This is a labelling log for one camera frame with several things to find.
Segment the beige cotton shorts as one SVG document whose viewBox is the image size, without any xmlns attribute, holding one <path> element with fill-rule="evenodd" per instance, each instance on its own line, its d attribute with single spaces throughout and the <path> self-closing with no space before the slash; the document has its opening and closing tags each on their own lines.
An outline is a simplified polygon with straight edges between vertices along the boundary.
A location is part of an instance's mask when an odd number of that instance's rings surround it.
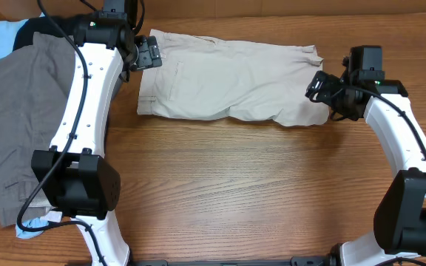
<svg viewBox="0 0 426 266">
<path fill-rule="evenodd" d="M 173 119 L 273 120 L 282 126 L 324 124 L 329 110 L 306 89 L 322 58 L 311 46 L 226 41 L 152 30 L 162 65 L 143 72 L 139 115 Z"/>
</svg>

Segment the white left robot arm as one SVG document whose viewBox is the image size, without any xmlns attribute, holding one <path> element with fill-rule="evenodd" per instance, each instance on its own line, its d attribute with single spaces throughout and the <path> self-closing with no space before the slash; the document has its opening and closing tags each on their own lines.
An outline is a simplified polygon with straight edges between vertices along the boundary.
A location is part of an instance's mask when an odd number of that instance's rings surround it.
<svg viewBox="0 0 426 266">
<path fill-rule="evenodd" d="M 23 204 L 22 217 L 40 192 L 61 221 L 49 228 L 75 225 L 92 257 L 92 265 L 133 265 L 115 215 L 121 193 L 119 173 L 105 159 L 107 118 L 118 87 L 131 72 L 160 67 L 155 37 L 141 35 L 143 1 L 105 1 L 84 15 L 69 35 L 56 29 L 75 53 L 67 105 L 46 150 L 36 150 L 31 168 L 38 186 Z"/>
</svg>

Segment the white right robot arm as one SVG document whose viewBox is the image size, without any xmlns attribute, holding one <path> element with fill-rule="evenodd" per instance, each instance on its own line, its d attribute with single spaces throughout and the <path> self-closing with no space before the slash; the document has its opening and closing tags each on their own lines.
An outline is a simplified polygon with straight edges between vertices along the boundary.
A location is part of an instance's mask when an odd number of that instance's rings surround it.
<svg viewBox="0 0 426 266">
<path fill-rule="evenodd" d="M 332 110 L 333 121 L 364 119 L 394 174 L 373 217 L 373 230 L 337 244 L 325 256 L 297 256 L 292 265 L 420 265 L 426 256 L 426 137 L 408 92 L 385 79 L 380 46 L 358 46 L 342 61 L 340 77 L 315 74 L 306 97 Z"/>
</svg>

